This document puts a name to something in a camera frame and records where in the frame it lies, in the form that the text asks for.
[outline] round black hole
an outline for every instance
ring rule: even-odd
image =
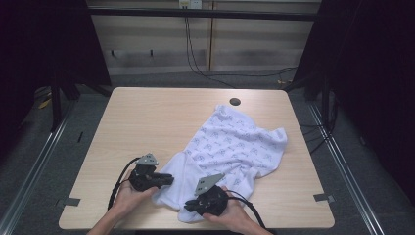
[[[231,103],[231,105],[233,105],[233,106],[239,106],[239,105],[241,105],[241,100],[240,100],[240,99],[238,99],[238,98],[232,98],[232,99],[229,101],[229,103]]]

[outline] wooden table top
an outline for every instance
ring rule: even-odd
[[[159,171],[182,151],[216,105],[232,106],[266,129],[284,127],[288,145],[279,167],[255,181],[249,198],[268,228],[331,227],[333,215],[308,153],[297,118],[284,91],[205,88],[126,88],[114,90],[70,193],[80,199],[66,206],[63,229],[90,229],[104,215],[114,185],[129,161],[152,153]],[[247,213],[255,220],[248,207]],[[183,223],[177,211],[150,200],[120,222],[121,229],[225,229],[206,221]]]

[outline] person's right hand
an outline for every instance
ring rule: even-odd
[[[222,189],[224,191],[228,190],[226,187],[222,187]],[[227,194],[229,197],[233,197],[230,192],[227,192]],[[229,200],[228,206],[220,216],[204,213],[203,218],[213,223],[222,224],[232,232],[245,235],[271,234],[253,222],[237,200]]]

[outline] person's left hand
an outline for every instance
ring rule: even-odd
[[[118,194],[116,195],[115,201],[111,210],[119,212],[119,214],[124,217],[134,211],[141,202],[150,198],[155,194],[159,189],[157,187],[152,187],[144,192],[136,191],[129,180],[127,180],[131,174],[132,170],[129,170],[126,173],[126,176],[119,186]]]

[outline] hand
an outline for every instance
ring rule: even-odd
[[[230,192],[227,192],[229,197],[233,197]],[[228,206],[220,216],[215,216],[210,213],[204,213],[203,218],[213,223],[219,223],[226,226],[232,232],[242,234],[271,234],[257,223],[253,222],[247,215],[241,204],[237,200],[229,200]]]
[[[137,192],[129,182],[128,178],[132,170],[126,173],[126,176],[119,186],[113,206],[104,214],[104,216],[88,232],[89,235],[109,234],[113,227],[132,211],[134,211],[144,200],[150,198],[159,189],[150,188],[144,192]]]

